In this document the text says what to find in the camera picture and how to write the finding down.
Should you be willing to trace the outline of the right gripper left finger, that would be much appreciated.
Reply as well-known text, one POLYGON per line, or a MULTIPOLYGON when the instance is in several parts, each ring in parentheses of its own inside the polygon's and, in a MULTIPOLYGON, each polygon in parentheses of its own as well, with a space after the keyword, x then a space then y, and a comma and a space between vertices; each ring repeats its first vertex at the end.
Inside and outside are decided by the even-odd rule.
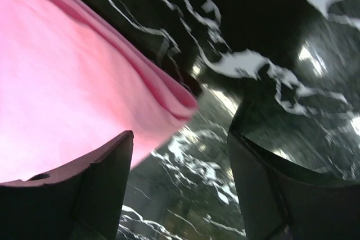
POLYGON ((1 239, 115 239, 133 152, 132 131, 27 181, 1 183, 1 239))

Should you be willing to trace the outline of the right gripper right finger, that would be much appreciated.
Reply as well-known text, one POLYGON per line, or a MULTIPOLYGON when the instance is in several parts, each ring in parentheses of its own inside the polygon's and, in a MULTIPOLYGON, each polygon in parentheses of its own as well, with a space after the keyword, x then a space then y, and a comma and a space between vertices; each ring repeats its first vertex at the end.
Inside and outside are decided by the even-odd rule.
POLYGON ((359 184, 320 174, 244 134, 253 102, 242 103, 227 144, 247 239, 358 239, 359 184))

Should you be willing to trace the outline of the pink t shirt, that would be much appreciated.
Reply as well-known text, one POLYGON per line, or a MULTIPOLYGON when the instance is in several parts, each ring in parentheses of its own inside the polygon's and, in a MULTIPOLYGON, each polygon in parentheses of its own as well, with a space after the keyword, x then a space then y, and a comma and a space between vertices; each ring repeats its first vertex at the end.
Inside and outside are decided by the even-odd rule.
POLYGON ((137 166, 195 97, 80 0, 1 0, 1 181, 27 180, 125 130, 137 166))

